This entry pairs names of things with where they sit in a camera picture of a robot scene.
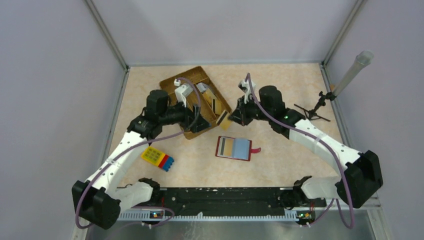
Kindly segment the red leather card holder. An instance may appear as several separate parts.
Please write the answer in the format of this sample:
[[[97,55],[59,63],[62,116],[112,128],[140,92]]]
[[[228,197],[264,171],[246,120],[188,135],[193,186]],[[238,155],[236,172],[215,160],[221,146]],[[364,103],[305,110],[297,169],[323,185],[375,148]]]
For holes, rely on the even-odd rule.
[[[252,140],[249,140],[249,139],[246,139],[246,138],[240,138],[240,137],[238,137],[238,138],[228,137],[228,138],[234,138],[232,157],[218,156],[218,150],[219,150],[219,144],[220,144],[220,138],[221,137],[228,137],[228,136],[219,136],[218,139],[217,139],[215,156],[218,157],[218,158],[225,158],[225,159],[232,159],[232,160],[249,162],[251,160],[252,154],[258,154],[262,151],[262,149],[260,147],[253,148]]]

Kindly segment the gold credit card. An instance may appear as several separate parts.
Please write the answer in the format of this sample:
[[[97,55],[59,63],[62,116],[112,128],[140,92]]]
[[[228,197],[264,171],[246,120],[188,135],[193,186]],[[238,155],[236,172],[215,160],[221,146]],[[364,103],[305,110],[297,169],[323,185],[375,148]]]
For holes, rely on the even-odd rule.
[[[230,113],[227,110],[223,110],[215,122],[216,125],[226,131],[232,123],[232,121],[229,119],[229,116]]]

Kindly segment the grey credit cards stack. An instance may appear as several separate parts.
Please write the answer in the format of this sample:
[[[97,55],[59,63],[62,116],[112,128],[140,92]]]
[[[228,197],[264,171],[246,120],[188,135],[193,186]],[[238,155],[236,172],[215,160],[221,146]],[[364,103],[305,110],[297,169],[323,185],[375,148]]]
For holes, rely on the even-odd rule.
[[[196,84],[196,87],[198,88],[198,90],[203,94],[204,92],[206,92],[210,87],[209,85],[203,83],[203,82],[199,82]]]

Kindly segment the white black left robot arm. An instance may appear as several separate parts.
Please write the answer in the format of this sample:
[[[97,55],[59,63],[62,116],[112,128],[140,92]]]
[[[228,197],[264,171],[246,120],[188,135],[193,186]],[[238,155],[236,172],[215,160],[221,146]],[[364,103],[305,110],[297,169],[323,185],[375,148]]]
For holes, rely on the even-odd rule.
[[[142,113],[130,122],[112,154],[85,181],[78,180],[72,186],[78,229],[96,225],[107,230],[121,212],[140,203],[156,206],[161,194],[154,189],[155,181],[141,179],[128,187],[118,186],[130,166],[154,142],[210,127],[201,115],[202,100],[195,84],[183,77],[175,81],[176,104],[170,105],[165,90],[152,90]]]

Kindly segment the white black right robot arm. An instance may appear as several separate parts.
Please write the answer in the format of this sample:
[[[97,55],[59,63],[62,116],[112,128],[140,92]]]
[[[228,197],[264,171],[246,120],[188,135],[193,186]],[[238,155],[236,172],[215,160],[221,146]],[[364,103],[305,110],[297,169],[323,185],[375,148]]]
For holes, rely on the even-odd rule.
[[[337,177],[307,177],[293,192],[299,206],[307,206],[313,199],[339,199],[358,209],[383,184],[379,157],[371,150],[360,152],[330,137],[295,109],[283,102],[282,93],[267,85],[259,90],[259,99],[253,98],[255,84],[242,80],[238,87],[244,95],[237,100],[229,120],[247,126],[252,121],[266,121],[271,129],[288,140],[303,145],[331,166]]]

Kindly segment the beige striped credit card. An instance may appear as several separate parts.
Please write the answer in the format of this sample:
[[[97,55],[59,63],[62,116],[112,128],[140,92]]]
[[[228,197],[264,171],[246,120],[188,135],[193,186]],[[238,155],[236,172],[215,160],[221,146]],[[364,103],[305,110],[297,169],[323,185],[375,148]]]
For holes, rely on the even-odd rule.
[[[220,157],[231,158],[233,156],[234,138],[221,137],[217,155]]]

